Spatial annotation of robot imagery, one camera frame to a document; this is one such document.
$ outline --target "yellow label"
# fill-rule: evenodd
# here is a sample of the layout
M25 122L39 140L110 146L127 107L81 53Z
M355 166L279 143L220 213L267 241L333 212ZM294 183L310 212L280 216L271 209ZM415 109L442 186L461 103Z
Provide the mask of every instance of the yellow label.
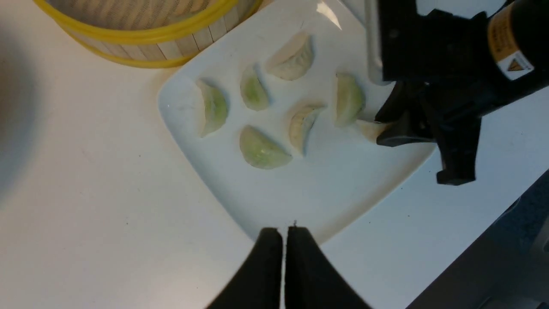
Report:
M513 30L511 29L512 7L513 3L499 11L492 17L488 26L488 45L490 46L492 57L496 62L500 62L519 51Z

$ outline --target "warning label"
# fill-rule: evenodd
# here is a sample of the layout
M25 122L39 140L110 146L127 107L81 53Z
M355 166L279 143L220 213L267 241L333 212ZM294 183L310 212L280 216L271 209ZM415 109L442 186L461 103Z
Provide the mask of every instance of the warning label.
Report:
M508 71L522 71L522 70L524 70L524 68L520 64L518 64L516 59L513 59L513 61L511 61L511 64L509 65L509 68L507 70Z
M511 28L513 3L499 11L488 26L490 53L501 72L510 80L515 80L534 70L517 45Z
M516 51L510 54L505 59L499 61L497 66L510 80L515 80L534 70L534 66L528 62L521 51Z

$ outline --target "table surface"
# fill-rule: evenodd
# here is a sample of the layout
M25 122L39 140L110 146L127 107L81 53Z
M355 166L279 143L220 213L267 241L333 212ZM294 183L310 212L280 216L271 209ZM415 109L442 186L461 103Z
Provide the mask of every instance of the table surface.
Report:
M345 3L363 21L363 2ZM204 307L253 243L160 119L176 69L98 58L30 1L0 0L0 42L0 307ZM476 182L437 185L436 153L322 245L373 307L405 308L547 169L547 95L485 117Z

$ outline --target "square plate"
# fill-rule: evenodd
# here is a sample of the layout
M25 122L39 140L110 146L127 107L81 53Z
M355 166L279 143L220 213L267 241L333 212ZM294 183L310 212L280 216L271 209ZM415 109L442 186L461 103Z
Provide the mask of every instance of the square plate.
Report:
M312 35L315 62L307 74L283 81L265 73L266 61L294 35ZM432 154L434 145L396 148L365 140L355 125L334 126L336 72L352 73L366 93L361 118L372 120L393 85L367 79L366 30L337 0L276 0L218 40L174 74L158 96L160 113L174 140L210 191L244 231L255 239L263 227L308 227L322 243L406 180ZM245 107L240 77L250 64L271 106L260 112ZM200 138L195 81L221 89L229 114L218 131ZM321 101L328 108L316 120L305 157L288 140L289 112L297 102ZM248 165L239 134L248 124L294 156L286 166L261 170Z

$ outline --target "dark floor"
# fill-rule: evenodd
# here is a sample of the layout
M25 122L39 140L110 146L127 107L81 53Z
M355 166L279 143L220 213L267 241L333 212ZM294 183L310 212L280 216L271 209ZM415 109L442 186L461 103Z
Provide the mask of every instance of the dark floor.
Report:
M549 172L545 172L494 225L519 237L527 251L549 216Z
M407 309L477 309L529 256L548 215L546 172Z

